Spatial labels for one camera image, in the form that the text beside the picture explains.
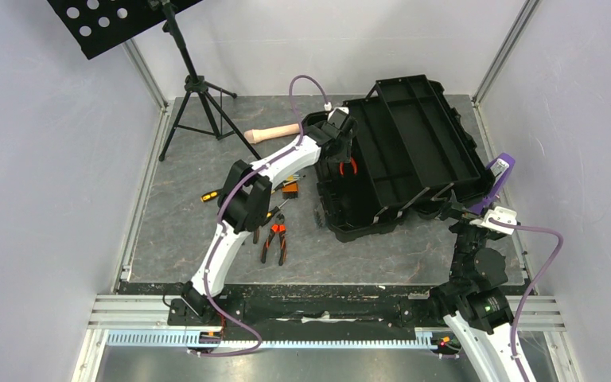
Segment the black plastic toolbox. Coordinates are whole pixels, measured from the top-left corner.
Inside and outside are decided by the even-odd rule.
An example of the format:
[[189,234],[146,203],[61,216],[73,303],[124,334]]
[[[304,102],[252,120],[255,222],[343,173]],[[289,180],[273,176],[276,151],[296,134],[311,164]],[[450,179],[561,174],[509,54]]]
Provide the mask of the black plastic toolbox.
[[366,97],[343,104],[357,121],[358,174],[341,177],[335,162],[314,166],[323,221],[340,242],[392,232],[411,211],[427,218],[451,191],[471,206],[492,188],[492,172],[436,80],[377,80]]

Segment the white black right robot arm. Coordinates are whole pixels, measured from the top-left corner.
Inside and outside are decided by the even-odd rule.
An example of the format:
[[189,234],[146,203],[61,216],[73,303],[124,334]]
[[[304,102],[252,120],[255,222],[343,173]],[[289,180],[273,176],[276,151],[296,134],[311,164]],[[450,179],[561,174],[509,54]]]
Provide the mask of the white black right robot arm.
[[517,213],[493,205],[468,210],[455,195],[438,210],[440,220],[453,219],[453,258],[447,281],[430,289],[430,319],[455,334],[481,381],[533,381],[535,375],[520,347],[510,302],[500,289],[508,281],[506,260],[488,247],[490,240],[510,236]]

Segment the orange cutting pliers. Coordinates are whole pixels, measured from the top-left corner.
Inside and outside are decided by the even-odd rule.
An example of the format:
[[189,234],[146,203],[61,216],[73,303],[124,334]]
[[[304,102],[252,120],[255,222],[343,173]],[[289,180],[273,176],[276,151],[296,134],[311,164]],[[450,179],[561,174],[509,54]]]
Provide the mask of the orange cutting pliers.
[[351,157],[348,162],[340,162],[338,171],[341,177],[355,177],[358,174],[355,158]]

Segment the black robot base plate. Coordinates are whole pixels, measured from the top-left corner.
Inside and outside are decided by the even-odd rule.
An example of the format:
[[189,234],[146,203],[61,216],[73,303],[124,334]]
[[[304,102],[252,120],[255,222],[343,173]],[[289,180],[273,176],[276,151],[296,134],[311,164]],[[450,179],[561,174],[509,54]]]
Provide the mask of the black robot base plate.
[[415,327],[443,327],[460,314],[477,321],[486,309],[453,286],[228,284],[213,302],[190,287],[169,304],[172,326],[219,326],[225,340],[394,340]]

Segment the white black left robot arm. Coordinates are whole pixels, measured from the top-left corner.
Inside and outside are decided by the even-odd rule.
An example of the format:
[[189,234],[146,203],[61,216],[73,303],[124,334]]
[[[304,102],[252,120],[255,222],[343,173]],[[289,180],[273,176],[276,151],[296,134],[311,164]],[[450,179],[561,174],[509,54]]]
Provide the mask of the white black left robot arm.
[[191,319],[199,325],[216,319],[218,305],[214,298],[223,290],[242,243],[266,223],[274,187],[320,160],[349,161],[355,134],[356,120],[348,108],[336,107],[282,149],[252,163],[239,160],[232,165],[220,193],[212,242],[202,265],[182,291]]

